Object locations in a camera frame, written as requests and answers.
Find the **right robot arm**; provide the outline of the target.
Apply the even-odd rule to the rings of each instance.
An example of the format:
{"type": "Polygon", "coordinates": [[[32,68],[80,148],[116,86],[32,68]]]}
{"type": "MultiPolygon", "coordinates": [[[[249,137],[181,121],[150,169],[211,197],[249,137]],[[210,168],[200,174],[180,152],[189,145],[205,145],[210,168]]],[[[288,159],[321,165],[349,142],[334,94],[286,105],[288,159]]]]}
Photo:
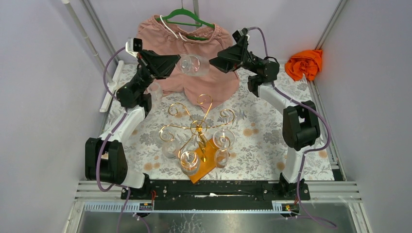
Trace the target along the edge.
{"type": "Polygon", "coordinates": [[[280,174],[278,192],[283,199],[291,200],[297,195],[302,180],[302,150],[309,149],[320,137],[315,104],[310,100],[298,102],[275,87],[280,71],[279,62],[271,56],[255,56],[246,45],[230,46],[218,52],[209,63],[223,73],[234,72],[239,68],[254,73],[248,77],[249,92],[267,101],[282,114],[282,136],[288,147],[288,157],[280,174]]]}

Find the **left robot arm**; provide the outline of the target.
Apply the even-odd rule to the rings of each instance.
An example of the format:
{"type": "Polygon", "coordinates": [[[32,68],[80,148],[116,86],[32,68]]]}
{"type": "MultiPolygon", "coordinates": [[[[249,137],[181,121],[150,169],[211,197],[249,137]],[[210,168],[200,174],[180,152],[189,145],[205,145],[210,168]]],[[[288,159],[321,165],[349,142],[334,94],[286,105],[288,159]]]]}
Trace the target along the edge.
{"type": "Polygon", "coordinates": [[[124,113],[98,138],[85,144],[85,175],[97,182],[98,188],[109,191],[113,186],[132,188],[140,200],[149,197],[151,187],[145,183],[147,175],[128,170],[123,143],[152,109],[148,87],[156,79],[169,77],[180,60],[180,55],[159,55],[152,50],[135,53],[138,66],[133,78],[116,91],[116,98],[124,113]]]}

